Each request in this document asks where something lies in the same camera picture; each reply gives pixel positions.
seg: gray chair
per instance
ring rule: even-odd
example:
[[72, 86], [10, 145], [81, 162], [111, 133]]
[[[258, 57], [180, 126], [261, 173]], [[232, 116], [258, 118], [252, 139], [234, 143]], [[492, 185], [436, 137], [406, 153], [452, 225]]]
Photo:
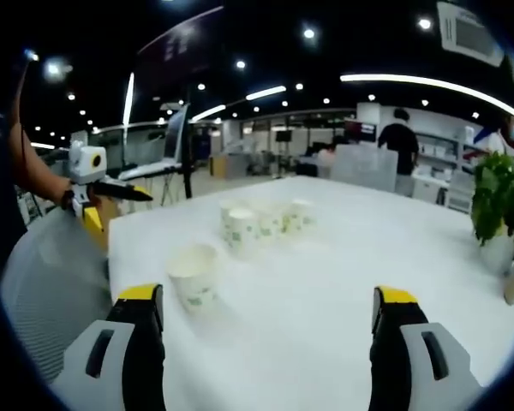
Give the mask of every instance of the gray chair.
[[394, 193], [397, 152], [365, 145], [337, 146], [330, 179]]
[[12, 328], [43, 380], [64, 350], [112, 307], [107, 261], [81, 222], [61, 209], [34, 222], [3, 274], [0, 295]]
[[445, 206], [452, 210], [470, 214], [474, 191], [474, 176], [462, 170], [454, 170], [449, 189], [445, 194]]

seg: potted plant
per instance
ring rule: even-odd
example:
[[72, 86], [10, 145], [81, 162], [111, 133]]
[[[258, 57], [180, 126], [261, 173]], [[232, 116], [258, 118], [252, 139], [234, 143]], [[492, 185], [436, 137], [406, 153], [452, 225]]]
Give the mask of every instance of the potted plant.
[[475, 168], [472, 222], [481, 255], [505, 274], [514, 260], [514, 159], [494, 152]]

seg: white flower pot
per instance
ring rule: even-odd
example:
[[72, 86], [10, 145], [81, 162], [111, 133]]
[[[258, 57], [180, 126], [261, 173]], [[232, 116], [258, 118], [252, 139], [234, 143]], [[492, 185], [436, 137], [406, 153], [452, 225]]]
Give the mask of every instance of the white flower pot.
[[487, 268], [495, 275], [504, 276], [514, 259], [514, 235], [508, 236], [506, 227], [501, 234], [496, 235], [480, 247], [481, 257]]

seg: white tablecloth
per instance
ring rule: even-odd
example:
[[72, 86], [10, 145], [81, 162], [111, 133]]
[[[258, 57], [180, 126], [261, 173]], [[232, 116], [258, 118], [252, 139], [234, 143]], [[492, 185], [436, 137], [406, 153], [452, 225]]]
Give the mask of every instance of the white tablecloth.
[[[312, 200], [311, 238], [231, 258], [218, 237], [225, 198]], [[295, 177], [112, 221], [111, 291], [164, 285], [164, 397], [170, 411], [362, 410], [371, 395], [373, 289], [407, 289], [469, 351], [484, 385], [514, 348], [514, 307], [487, 274], [469, 216], [348, 184]], [[166, 278], [179, 247], [220, 252], [219, 304], [187, 315]]]

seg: ceiling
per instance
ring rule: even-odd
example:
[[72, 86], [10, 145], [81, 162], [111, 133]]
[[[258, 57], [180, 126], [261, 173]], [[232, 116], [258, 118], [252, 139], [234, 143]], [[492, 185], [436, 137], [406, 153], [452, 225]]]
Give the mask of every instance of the ceiling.
[[[514, 5], [491, 13], [481, 3], [479, 12], [491, 21], [514, 46]], [[220, 25], [213, 32], [209, 64], [197, 73], [176, 78], [168, 86], [153, 90], [138, 89], [135, 82], [132, 122], [154, 121], [167, 117], [159, 107], [180, 98], [192, 103], [194, 113], [218, 104], [230, 105], [220, 113], [226, 118], [236, 112], [240, 118], [281, 111], [356, 107], [368, 95], [387, 105], [422, 108], [468, 118], [481, 113], [478, 122], [494, 123], [501, 114], [490, 104], [428, 86], [390, 83], [350, 83], [341, 74], [412, 74], [474, 88], [514, 107], [514, 83], [507, 59], [500, 68], [475, 59], [443, 51], [439, 37], [436, 3], [433, 1], [341, 2], [321, 0], [300, 2], [270, 0], [139, 0], [137, 2], [78, 1], [67, 8], [51, 2], [1, 2], [0, 18], [15, 34], [0, 41], [0, 59], [9, 61], [15, 53], [29, 47], [40, 61], [31, 63], [23, 92], [22, 121], [33, 141], [66, 144], [60, 135], [83, 128], [91, 129], [87, 119], [99, 128], [122, 122], [129, 74], [148, 58], [137, 52], [161, 33], [186, 19], [224, 6]], [[424, 32], [417, 26], [420, 17], [433, 22]], [[312, 41], [302, 36], [305, 28], [316, 32]], [[49, 84], [42, 75], [45, 61], [62, 57], [71, 66], [64, 82]], [[236, 60], [247, 67], [236, 69]], [[302, 91], [295, 84], [304, 84]], [[199, 83], [206, 90], [196, 89]], [[288, 91], [254, 102], [244, 97], [271, 86], [284, 85]], [[67, 99], [69, 92], [75, 100]], [[283, 107], [282, 101], [289, 106]]]

